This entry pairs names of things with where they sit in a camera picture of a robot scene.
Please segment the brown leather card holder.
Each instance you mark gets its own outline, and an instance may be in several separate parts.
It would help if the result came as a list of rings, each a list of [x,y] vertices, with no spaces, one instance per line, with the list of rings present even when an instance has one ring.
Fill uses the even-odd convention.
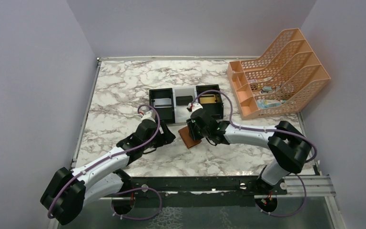
[[[201,140],[193,140],[191,138],[188,126],[185,126],[184,128],[178,130],[178,133],[187,149],[193,148],[201,143]]]

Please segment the black and white card tray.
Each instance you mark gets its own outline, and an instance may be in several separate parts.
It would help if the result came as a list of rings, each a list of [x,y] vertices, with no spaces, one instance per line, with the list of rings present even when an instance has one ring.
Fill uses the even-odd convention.
[[[149,104],[159,114],[160,120],[168,125],[184,124],[190,117],[187,105],[197,95],[209,90],[220,90],[219,85],[180,86],[149,90]],[[199,98],[203,109],[215,119],[224,117],[224,105],[219,93],[205,93]]]

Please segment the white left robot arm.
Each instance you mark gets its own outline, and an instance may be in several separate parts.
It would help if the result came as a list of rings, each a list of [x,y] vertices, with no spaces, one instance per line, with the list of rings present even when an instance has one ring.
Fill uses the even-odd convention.
[[[74,170],[58,169],[43,192],[40,203],[48,217],[61,225],[72,222],[84,206],[110,194],[133,196],[137,189],[123,168],[146,150],[172,143],[175,135],[164,121],[147,112],[134,133],[120,140],[107,154]]]

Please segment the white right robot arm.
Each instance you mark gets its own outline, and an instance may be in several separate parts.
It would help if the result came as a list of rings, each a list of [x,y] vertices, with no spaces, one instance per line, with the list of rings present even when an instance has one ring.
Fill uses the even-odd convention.
[[[189,136],[193,140],[206,139],[210,144],[245,144],[269,149],[274,160],[259,174],[255,188],[269,191],[285,176],[303,170],[312,149],[306,138],[289,122],[276,126],[240,126],[230,121],[217,121],[200,108],[186,120]]]

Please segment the gold card in tray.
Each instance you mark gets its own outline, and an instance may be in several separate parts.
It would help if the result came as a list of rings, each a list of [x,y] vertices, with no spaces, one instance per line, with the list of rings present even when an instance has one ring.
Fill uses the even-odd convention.
[[[204,97],[200,97],[199,98],[199,103],[200,104],[216,104],[218,103],[218,100],[216,99],[216,97],[213,96],[204,96]]]

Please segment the black card in tray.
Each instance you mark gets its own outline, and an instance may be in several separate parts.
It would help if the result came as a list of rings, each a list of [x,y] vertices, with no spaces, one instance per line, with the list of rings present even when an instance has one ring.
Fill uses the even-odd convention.
[[[187,106],[193,101],[193,97],[191,95],[177,96],[175,100],[177,106]]]

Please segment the silver card in tray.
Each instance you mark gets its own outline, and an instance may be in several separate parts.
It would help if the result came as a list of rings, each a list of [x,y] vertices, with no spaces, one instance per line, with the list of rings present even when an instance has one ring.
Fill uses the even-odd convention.
[[[171,98],[159,98],[154,99],[153,105],[155,108],[173,107],[173,102]]]

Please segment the orange plastic file organizer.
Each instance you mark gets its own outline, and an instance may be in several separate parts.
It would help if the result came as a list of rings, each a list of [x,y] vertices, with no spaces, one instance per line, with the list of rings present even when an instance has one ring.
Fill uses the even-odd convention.
[[[256,59],[230,62],[226,73],[244,120],[298,113],[331,79],[299,28],[281,31]]]

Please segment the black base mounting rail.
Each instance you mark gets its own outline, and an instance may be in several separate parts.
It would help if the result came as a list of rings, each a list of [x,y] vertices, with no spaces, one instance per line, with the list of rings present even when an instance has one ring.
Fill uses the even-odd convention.
[[[111,173],[95,184],[87,184],[76,179],[65,189],[76,188],[81,193],[85,202],[111,196],[121,191],[142,187],[135,196],[143,194],[148,188],[158,192],[177,194],[211,194],[211,193],[238,193],[245,196],[304,196],[309,197],[335,196],[336,191],[329,176],[288,176],[281,179],[276,185],[267,187],[257,181],[256,176],[231,176],[231,177],[130,177],[127,174],[117,175]]]

